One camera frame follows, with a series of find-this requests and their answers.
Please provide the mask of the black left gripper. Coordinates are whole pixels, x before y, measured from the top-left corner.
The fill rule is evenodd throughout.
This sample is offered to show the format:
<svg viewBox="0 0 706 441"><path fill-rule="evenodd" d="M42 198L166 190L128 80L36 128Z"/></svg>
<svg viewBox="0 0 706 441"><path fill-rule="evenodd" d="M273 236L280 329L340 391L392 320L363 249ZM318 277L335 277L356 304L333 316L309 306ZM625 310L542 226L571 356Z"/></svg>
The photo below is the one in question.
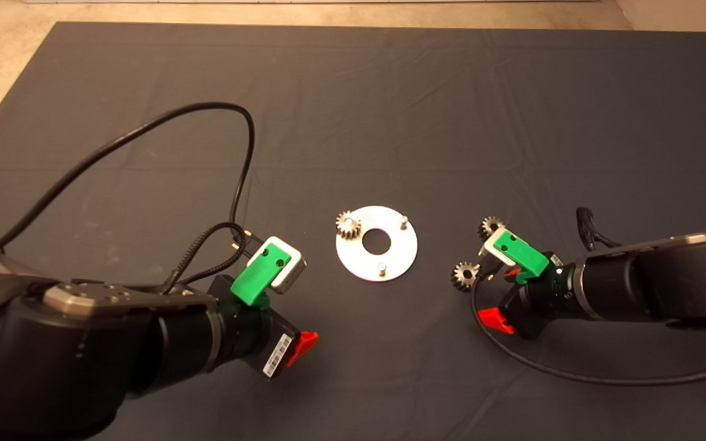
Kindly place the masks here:
<svg viewBox="0 0 706 441"><path fill-rule="evenodd" d="M218 355L208 371L239 360L267 382L277 379L319 340L319 333L302 331L272 308L245 304L232 292L233 278L219 274L208 293L218 300L221 324Z"/></svg>

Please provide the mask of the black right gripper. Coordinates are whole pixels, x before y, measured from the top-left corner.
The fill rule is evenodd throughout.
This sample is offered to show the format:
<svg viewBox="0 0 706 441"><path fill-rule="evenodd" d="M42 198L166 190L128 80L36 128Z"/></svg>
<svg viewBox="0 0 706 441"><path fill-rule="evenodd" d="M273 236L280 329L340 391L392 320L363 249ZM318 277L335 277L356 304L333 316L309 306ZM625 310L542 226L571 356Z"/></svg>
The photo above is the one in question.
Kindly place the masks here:
<svg viewBox="0 0 706 441"><path fill-rule="evenodd" d="M522 339L535 340L555 319L577 317L577 300L571 289L575 265L563 265L555 253L544 253L549 265L537 278L516 283L499 302L498 307L478 311L478 319L486 330ZM521 268L504 274L507 282L520 282Z"/></svg>

